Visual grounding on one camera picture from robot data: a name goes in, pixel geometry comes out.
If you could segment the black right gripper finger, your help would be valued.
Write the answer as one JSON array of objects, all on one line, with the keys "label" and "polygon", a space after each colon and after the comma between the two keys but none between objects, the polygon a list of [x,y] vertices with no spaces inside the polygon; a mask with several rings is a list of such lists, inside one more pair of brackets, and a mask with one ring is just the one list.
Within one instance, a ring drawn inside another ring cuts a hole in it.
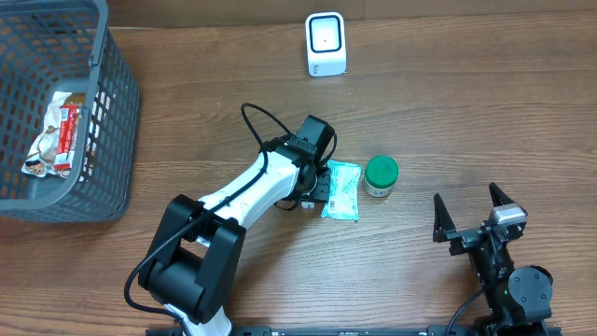
[{"label": "black right gripper finger", "polygon": [[489,184],[489,192],[491,194],[494,207],[514,203],[514,201],[509,198],[494,182]]},{"label": "black right gripper finger", "polygon": [[447,242],[450,240],[449,236],[456,232],[456,227],[439,193],[434,196],[434,212],[433,241]]}]

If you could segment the teal tissue packet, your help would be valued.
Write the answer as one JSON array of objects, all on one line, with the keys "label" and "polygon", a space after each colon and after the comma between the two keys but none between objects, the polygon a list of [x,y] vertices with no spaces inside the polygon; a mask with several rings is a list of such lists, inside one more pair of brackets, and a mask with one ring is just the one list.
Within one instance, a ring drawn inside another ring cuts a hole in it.
[{"label": "teal tissue packet", "polygon": [[333,160],[327,163],[327,167],[330,171],[329,197],[321,217],[358,221],[358,189],[362,167]]}]

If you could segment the green lid jar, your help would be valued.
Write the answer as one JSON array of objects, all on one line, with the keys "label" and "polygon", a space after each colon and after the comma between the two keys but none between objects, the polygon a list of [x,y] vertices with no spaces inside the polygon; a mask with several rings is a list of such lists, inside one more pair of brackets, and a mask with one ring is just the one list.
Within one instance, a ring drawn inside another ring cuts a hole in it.
[{"label": "green lid jar", "polygon": [[399,175],[396,161],[389,156],[369,160],[364,175],[364,190],[372,197],[385,197],[393,189]]}]

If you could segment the red snack bar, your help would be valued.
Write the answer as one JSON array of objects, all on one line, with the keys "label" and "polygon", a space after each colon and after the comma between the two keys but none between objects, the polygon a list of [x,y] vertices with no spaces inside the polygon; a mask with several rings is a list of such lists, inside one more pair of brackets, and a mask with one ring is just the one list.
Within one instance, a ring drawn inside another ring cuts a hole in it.
[{"label": "red snack bar", "polygon": [[56,150],[54,169],[56,171],[69,170],[72,167],[73,138],[76,130],[78,115],[77,105],[63,105],[61,107],[59,142]]}]

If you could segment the white snack wrapper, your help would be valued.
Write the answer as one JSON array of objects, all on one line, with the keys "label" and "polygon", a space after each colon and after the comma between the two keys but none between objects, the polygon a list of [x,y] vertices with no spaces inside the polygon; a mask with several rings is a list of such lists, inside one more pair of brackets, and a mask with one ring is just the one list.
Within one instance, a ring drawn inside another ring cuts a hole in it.
[{"label": "white snack wrapper", "polygon": [[[37,136],[30,147],[29,153],[21,171],[27,175],[36,177],[46,177],[55,175],[66,178],[70,175],[74,166],[73,161],[76,154],[76,138],[79,122],[82,119],[82,108],[86,101],[86,94],[83,92],[64,92],[56,91],[49,103],[43,121],[43,130]],[[77,105],[78,115],[76,120],[76,130],[73,138],[72,149],[72,167],[69,170],[56,171],[54,169],[54,160],[59,142],[61,107],[63,105]]]}]

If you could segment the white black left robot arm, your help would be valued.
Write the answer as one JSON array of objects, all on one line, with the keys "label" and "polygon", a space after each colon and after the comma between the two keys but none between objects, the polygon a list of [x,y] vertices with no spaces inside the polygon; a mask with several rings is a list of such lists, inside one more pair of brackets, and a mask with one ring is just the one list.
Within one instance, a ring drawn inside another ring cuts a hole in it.
[{"label": "white black left robot arm", "polygon": [[308,116],[297,133],[259,145],[256,161],[224,188],[170,201],[135,273],[171,316],[170,335],[229,335],[229,298],[247,229],[280,201],[324,203],[335,130]]}]

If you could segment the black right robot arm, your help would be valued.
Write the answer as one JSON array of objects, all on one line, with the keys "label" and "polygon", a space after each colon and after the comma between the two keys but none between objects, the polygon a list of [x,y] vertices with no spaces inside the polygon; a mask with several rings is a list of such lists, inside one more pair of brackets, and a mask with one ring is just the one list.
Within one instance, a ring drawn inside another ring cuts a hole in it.
[{"label": "black right robot arm", "polygon": [[[507,244],[521,238],[528,212],[495,183],[489,185],[493,209],[477,228],[456,229],[440,195],[434,196],[433,241],[448,242],[453,256],[466,254],[477,274],[480,290],[459,307],[445,335],[560,335],[550,327],[553,277],[547,269],[530,265],[517,268]],[[456,325],[463,311],[478,297],[486,299],[490,313],[470,326]]]}]

